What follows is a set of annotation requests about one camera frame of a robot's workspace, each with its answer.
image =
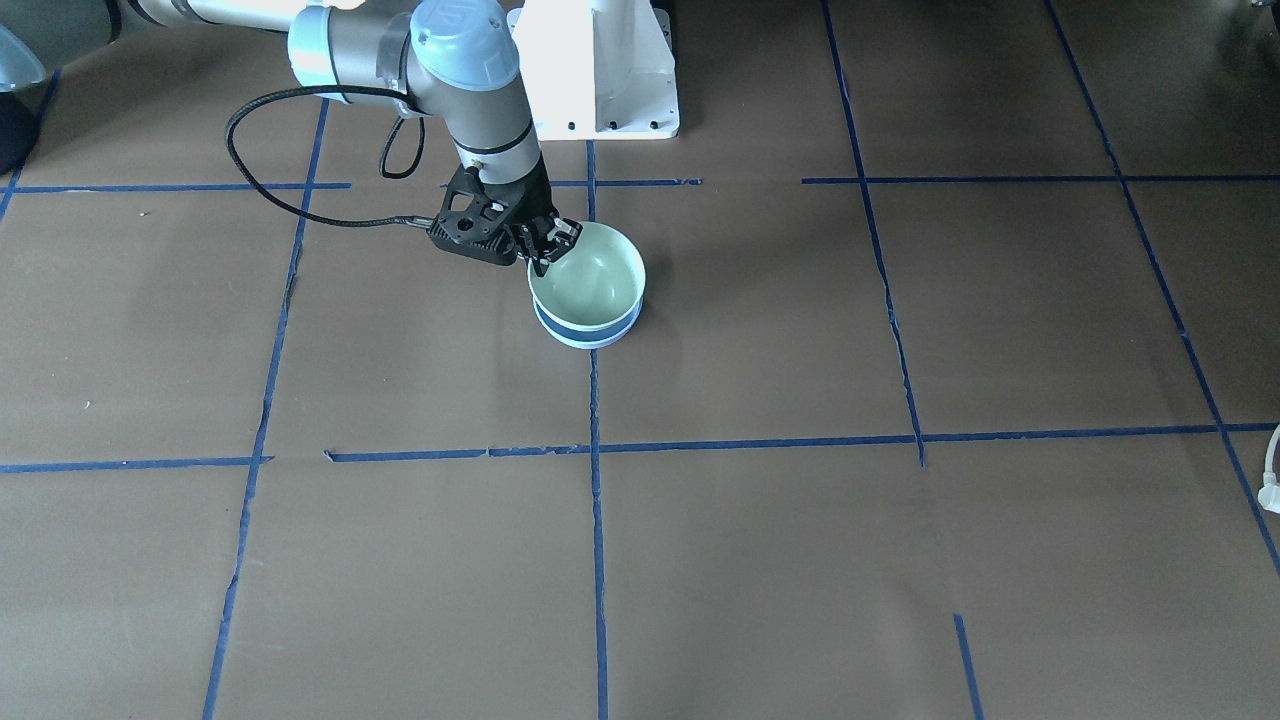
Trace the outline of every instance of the black cable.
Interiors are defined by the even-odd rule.
[[[288,100],[289,97],[301,97],[303,95],[321,95],[321,94],[343,94],[343,95],[375,95],[379,97],[392,97],[401,100],[402,102],[413,106],[413,99],[403,92],[397,92],[394,90],[387,90],[383,87],[362,87],[356,85],[315,85],[308,87],[293,87],[289,90],[279,90],[275,92],[269,92],[261,97],[250,100],[243,108],[236,110],[229,120],[227,120],[227,152],[232,156],[232,163],[236,164],[236,169],[244,176],[244,179],[268,201],[270,201],[276,208],[293,213],[300,218],[306,218],[316,223],[323,223],[326,225],[337,225],[339,228],[374,228],[380,225],[412,225],[417,228],[429,228],[433,223],[431,218],[422,218],[419,215],[392,215],[388,218],[376,218],[372,220],[337,220],[334,218],[326,218],[324,215],[316,215],[315,213],[308,213],[301,208],[294,208],[288,202],[280,200],[279,197],[271,195],[269,190],[262,187],[262,183],[257,182],[253,173],[248,172],[244,165],[244,160],[241,159],[239,152],[236,151],[236,128],[239,127],[241,122],[248,117],[250,113],[262,108],[264,105],[270,105],[271,102],[278,102],[280,100]]]
[[[396,136],[399,135],[399,128],[404,124],[404,118],[396,118],[396,124],[392,126],[392,133],[387,136],[387,145],[383,145],[383,156],[378,160],[378,172],[387,179],[404,179],[417,170],[417,164],[422,161],[422,149],[426,147],[426,120],[424,118],[417,119],[417,152],[413,154],[413,163],[410,164],[407,170],[393,173],[387,169],[387,155],[392,151],[392,145],[396,142]]]

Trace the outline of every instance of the blue joint cap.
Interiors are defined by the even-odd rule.
[[[417,61],[453,87],[498,90],[520,74],[520,51],[497,0],[424,0],[408,27]]]
[[[333,50],[329,47],[329,15],[333,8],[308,5],[289,24],[289,64],[293,77],[303,87],[338,85],[333,69]],[[347,102],[342,95],[326,92],[321,97]]]
[[[22,90],[45,79],[45,64],[17,35],[0,24],[0,92]]]

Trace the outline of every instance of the white power adapter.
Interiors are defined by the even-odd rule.
[[[1280,512],[1280,486],[1276,484],[1276,442],[1280,442],[1280,425],[1271,433],[1271,442],[1267,443],[1267,459],[1262,471],[1262,489],[1258,491],[1258,505],[1263,510]]]

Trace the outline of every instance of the white bracket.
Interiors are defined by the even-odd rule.
[[[680,129],[671,18],[649,0],[525,0],[507,14],[539,140]]]

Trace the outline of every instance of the bowl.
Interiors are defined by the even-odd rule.
[[[622,338],[644,305],[644,260],[621,232],[582,223],[577,245],[543,277],[529,266],[534,315],[570,347],[595,350]]]

